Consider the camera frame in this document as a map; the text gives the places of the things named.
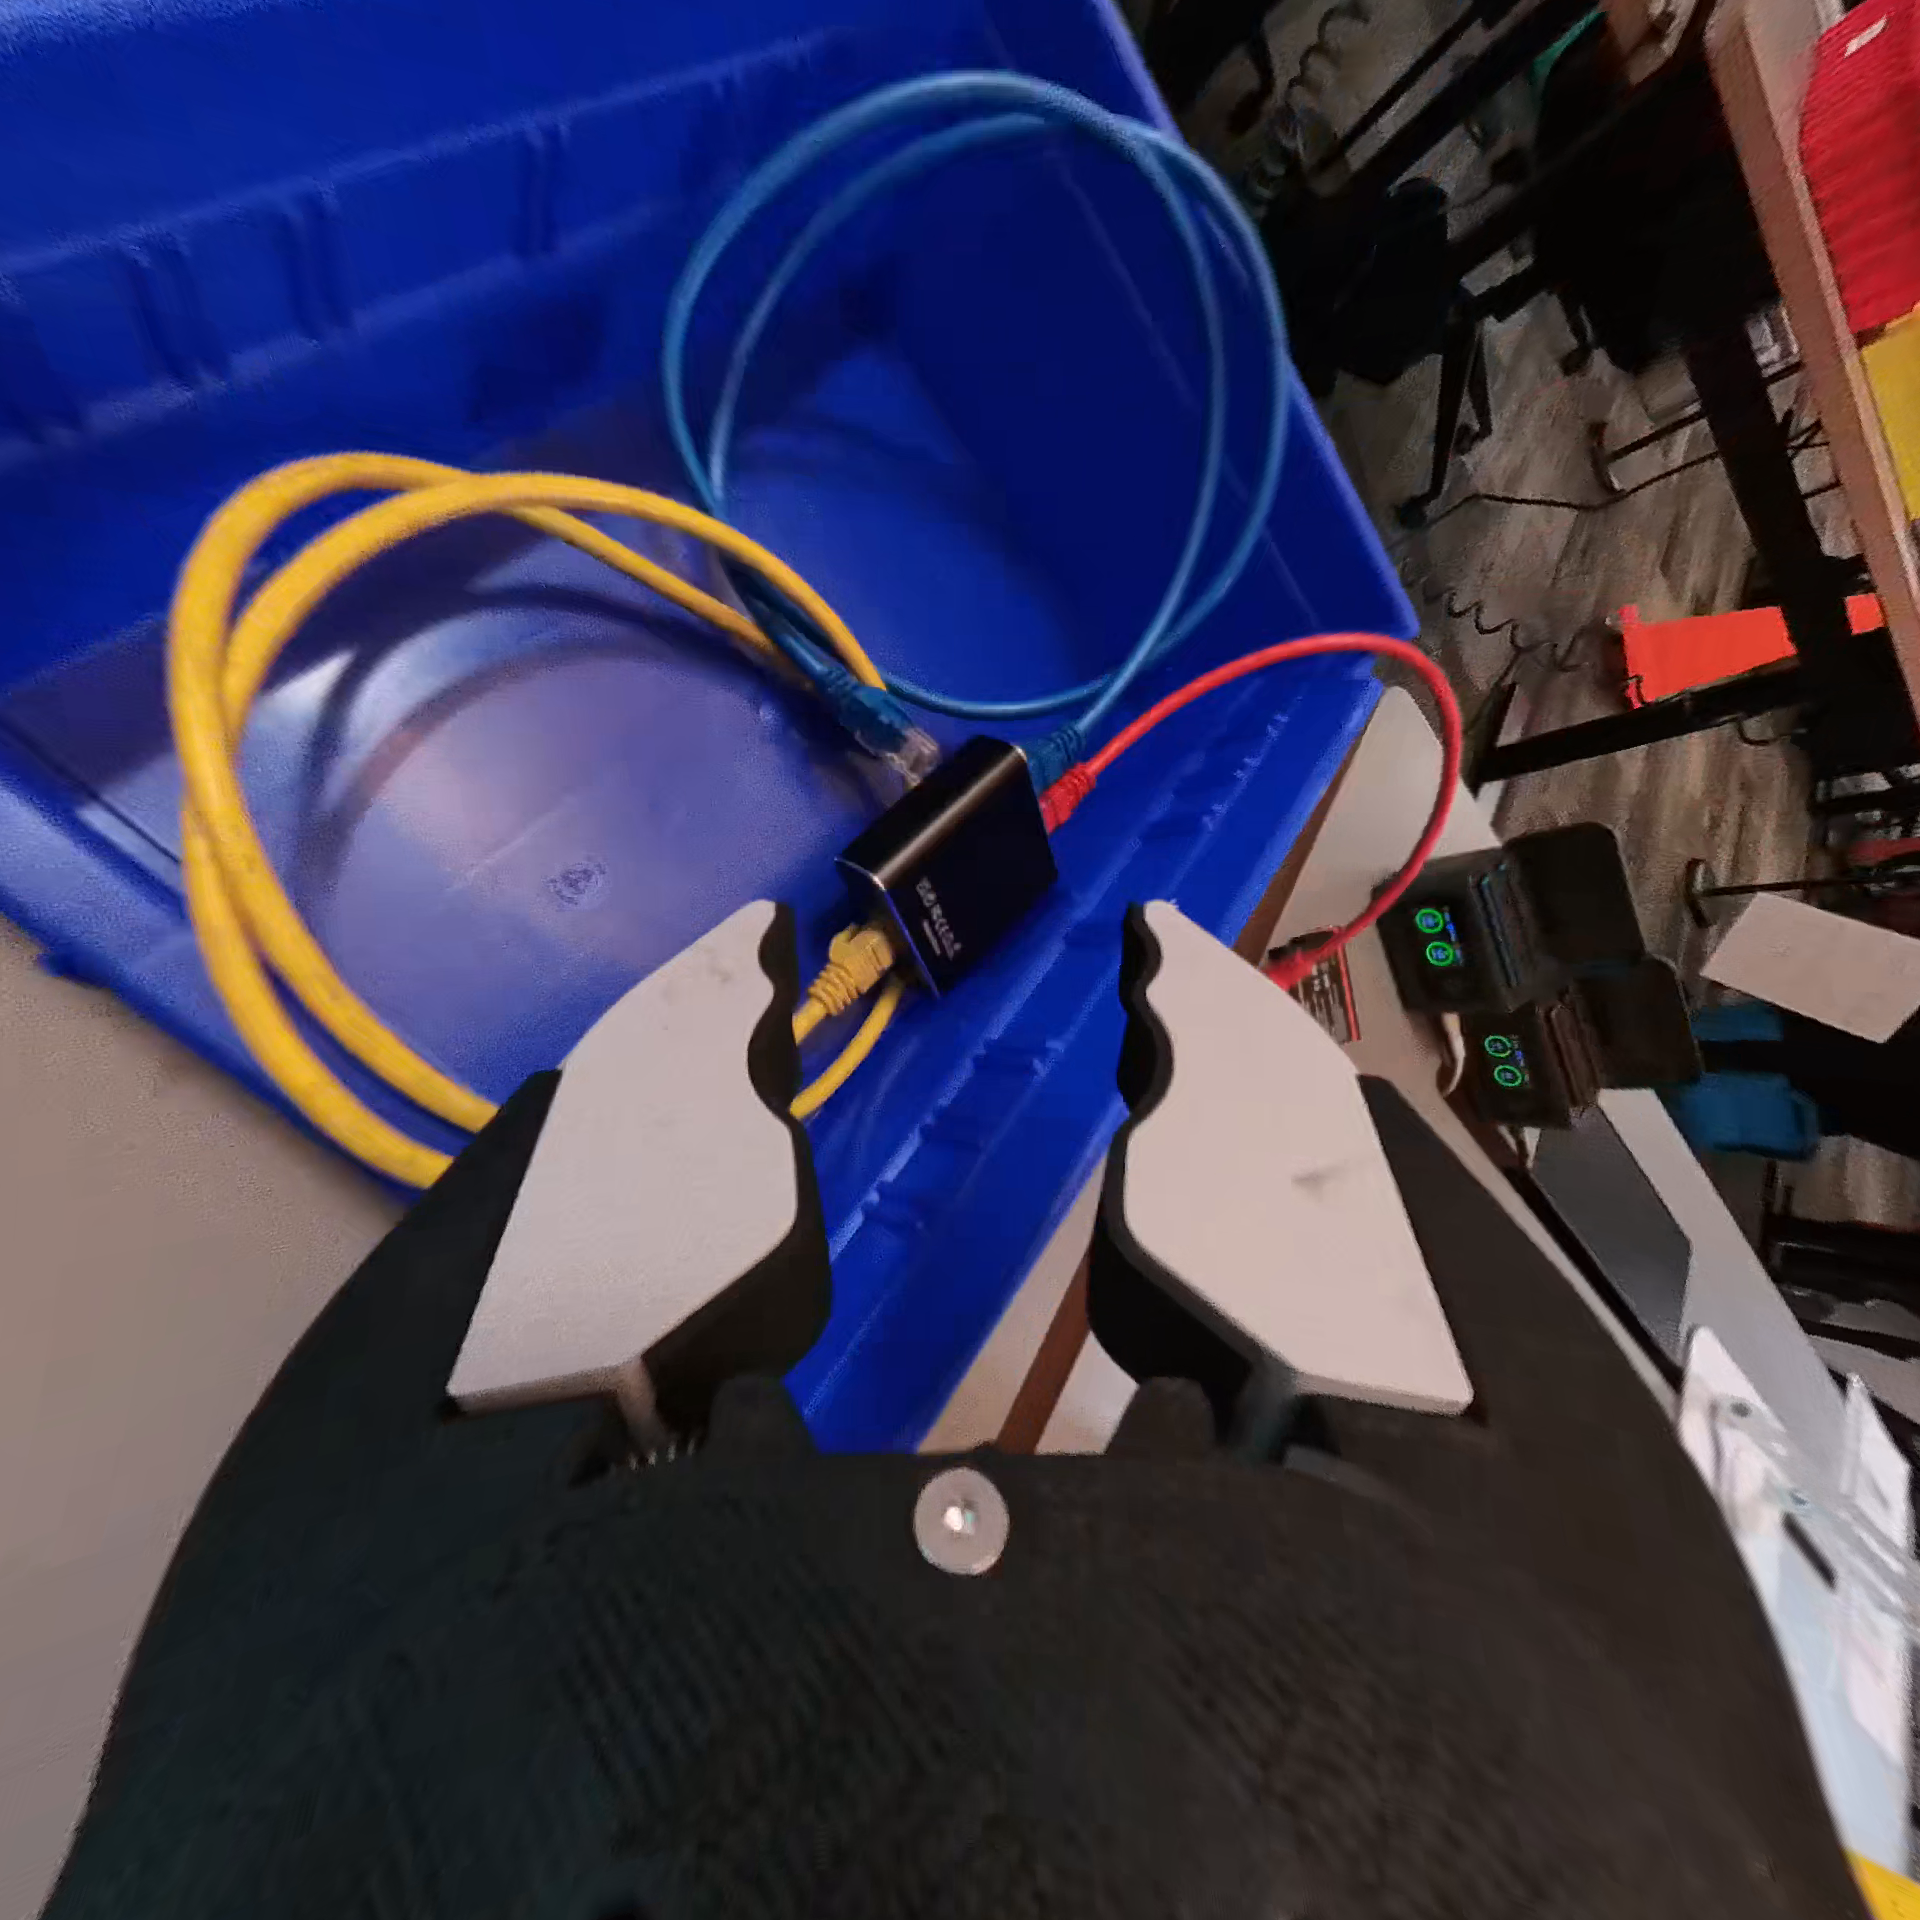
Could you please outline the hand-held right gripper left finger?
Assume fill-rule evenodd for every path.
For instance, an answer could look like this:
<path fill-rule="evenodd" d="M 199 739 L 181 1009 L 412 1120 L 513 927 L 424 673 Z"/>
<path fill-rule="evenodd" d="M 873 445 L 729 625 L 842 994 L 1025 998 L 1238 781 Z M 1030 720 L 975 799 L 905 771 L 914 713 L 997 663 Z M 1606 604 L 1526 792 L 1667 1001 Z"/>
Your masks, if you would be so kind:
<path fill-rule="evenodd" d="M 748 901 L 568 1050 L 447 1377 L 464 1413 L 599 1396 L 664 1452 L 807 1358 L 828 1234 L 796 997 L 794 911 Z"/>

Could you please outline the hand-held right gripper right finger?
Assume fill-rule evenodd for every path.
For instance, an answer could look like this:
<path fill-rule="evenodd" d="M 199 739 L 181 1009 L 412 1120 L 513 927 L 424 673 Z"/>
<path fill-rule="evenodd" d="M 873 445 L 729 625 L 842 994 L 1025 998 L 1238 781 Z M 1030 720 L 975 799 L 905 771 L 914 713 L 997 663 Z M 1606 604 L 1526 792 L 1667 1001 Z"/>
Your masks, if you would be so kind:
<path fill-rule="evenodd" d="M 1458 1417 L 1473 1383 L 1351 1058 L 1173 901 L 1119 931 L 1125 1107 L 1089 1229 L 1089 1337 L 1275 1456 L 1313 1401 Z"/>

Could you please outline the black network adapter box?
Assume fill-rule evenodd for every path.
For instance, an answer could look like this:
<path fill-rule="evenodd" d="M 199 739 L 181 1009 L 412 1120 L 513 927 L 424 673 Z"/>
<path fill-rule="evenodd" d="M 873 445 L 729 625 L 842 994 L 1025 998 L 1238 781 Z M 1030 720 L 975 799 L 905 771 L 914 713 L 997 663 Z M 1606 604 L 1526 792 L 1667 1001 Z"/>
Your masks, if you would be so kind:
<path fill-rule="evenodd" d="M 1059 886 L 1025 755 L 975 734 L 834 854 L 853 904 L 882 923 L 898 965 L 945 997 Z"/>

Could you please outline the blue plastic bin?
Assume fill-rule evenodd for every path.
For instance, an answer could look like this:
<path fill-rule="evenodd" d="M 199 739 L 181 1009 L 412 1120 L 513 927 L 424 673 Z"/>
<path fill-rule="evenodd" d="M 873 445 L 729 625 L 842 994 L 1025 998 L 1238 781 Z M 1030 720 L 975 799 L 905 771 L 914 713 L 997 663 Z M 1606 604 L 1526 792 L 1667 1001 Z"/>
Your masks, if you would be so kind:
<path fill-rule="evenodd" d="M 204 515 L 335 452 L 691 498 L 660 400 L 689 251 L 787 137 L 963 67 L 1162 128 L 1105 3 L 3 6 L 3 911 L 249 1092 L 179 891 L 167 608 Z M 963 703 L 1104 676 L 1183 551 L 1204 332 L 1160 196 L 1076 129 L 863 210 L 745 378 L 726 508 Z M 1119 1116 L 1119 921 L 1230 939 L 1366 727 L 1369 661 L 1227 686 L 1101 778 L 1061 886 L 813 1120 L 818 1442 L 907 1445 Z M 475 518 L 325 599 L 243 732 L 346 982 L 504 1100 L 736 904 L 802 962 L 884 804 L 802 688 Z"/>

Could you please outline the red label tag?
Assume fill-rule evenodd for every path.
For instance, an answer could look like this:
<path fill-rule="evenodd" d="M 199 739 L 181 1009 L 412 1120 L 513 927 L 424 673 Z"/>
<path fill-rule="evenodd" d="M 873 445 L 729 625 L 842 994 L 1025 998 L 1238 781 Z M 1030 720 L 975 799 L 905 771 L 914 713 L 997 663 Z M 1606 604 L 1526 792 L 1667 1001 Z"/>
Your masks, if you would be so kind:
<path fill-rule="evenodd" d="M 1259 965 L 1336 1045 L 1354 1045 L 1362 1037 L 1349 956 L 1331 931 L 1305 931 L 1295 939 L 1284 939 L 1263 954 Z"/>

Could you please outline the black battery charger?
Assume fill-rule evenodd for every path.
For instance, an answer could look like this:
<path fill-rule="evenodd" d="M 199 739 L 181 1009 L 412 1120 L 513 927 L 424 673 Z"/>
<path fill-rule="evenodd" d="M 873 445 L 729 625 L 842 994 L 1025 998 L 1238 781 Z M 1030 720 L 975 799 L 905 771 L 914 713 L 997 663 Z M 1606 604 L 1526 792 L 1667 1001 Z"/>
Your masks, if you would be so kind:
<path fill-rule="evenodd" d="M 1412 1014 L 1506 1014 L 1650 956 L 1619 839 L 1602 822 L 1434 858 L 1378 935 Z"/>
<path fill-rule="evenodd" d="M 1683 987 L 1659 954 L 1461 1014 L 1458 1037 L 1458 1096 L 1506 1131 L 1566 1131 L 1602 1092 L 1675 1092 L 1701 1077 Z"/>

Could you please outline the white panel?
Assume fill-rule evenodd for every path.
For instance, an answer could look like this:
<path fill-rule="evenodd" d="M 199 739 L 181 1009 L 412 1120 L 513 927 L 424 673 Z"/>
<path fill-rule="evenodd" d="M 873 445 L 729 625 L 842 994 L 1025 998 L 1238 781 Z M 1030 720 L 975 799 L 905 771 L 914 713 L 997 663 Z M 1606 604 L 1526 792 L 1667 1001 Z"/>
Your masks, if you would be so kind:
<path fill-rule="evenodd" d="M 1748 898 L 1701 976 L 1860 1043 L 1891 1043 L 1917 1014 L 1912 938 L 1786 894 Z"/>

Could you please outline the instruction sheet on stand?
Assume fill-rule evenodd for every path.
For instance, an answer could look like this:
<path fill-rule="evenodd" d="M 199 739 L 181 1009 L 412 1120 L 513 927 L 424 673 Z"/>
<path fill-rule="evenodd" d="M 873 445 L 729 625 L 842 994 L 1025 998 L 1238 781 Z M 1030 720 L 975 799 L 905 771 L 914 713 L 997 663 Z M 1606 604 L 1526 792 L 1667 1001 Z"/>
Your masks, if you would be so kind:
<path fill-rule="evenodd" d="M 1860 1377 L 1819 1465 L 1706 1326 L 1683 1337 L 1679 1440 L 1788 1673 L 1819 1786 L 1871 1876 L 1917 1880 L 1912 1462 Z"/>

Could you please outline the black chair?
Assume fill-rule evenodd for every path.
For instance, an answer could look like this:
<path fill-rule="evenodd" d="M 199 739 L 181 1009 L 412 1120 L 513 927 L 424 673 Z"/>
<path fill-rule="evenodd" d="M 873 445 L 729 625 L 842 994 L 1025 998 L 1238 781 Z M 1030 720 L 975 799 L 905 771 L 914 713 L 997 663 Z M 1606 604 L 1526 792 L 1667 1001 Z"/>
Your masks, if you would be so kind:
<path fill-rule="evenodd" d="M 1357 257 L 1331 321 L 1338 374 L 1386 388 L 1436 360 L 1434 461 L 1428 489 L 1396 505 L 1405 530 L 1424 530 L 1452 461 L 1491 432 L 1481 312 L 1448 263 L 1448 198 L 1428 176 L 1402 181 L 1362 220 Z"/>

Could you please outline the small yellow plastic bin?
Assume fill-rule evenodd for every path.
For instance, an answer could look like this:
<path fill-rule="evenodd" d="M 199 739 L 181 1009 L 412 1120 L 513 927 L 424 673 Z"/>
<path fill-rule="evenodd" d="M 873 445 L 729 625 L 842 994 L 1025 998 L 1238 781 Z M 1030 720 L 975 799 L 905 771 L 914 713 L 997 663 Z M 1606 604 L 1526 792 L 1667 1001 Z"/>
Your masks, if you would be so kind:
<path fill-rule="evenodd" d="M 1879 422 L 1905 521 L 1920 515 L 1917 306 L 1860 341 L 1860 373 Z"/>

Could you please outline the long wooden table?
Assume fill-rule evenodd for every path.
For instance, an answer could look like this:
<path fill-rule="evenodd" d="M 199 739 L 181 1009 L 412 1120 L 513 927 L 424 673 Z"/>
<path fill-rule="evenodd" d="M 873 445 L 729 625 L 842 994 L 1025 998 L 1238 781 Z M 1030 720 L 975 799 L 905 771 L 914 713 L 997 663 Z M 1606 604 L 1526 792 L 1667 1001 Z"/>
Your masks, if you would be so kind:
<path fill-rule="evenodd" d="M 1799 162 L 1804 84 L 1831 21 L 1824 3 L 1713 3 L 1704 59 L 1912 708 L 1917 541 Z"/>

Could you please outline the small red plastic bin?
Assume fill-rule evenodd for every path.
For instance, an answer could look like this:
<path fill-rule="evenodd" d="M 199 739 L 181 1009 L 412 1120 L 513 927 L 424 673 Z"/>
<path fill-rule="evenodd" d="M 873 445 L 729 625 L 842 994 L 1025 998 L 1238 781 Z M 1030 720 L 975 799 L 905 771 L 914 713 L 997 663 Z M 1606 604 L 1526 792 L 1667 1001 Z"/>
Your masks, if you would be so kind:
<path fill-rule="evenodd" d="M 1917 309 L 1917 3 L 1856 3 L 1814 41 L 1799 161 L 1853 335 Z"/>

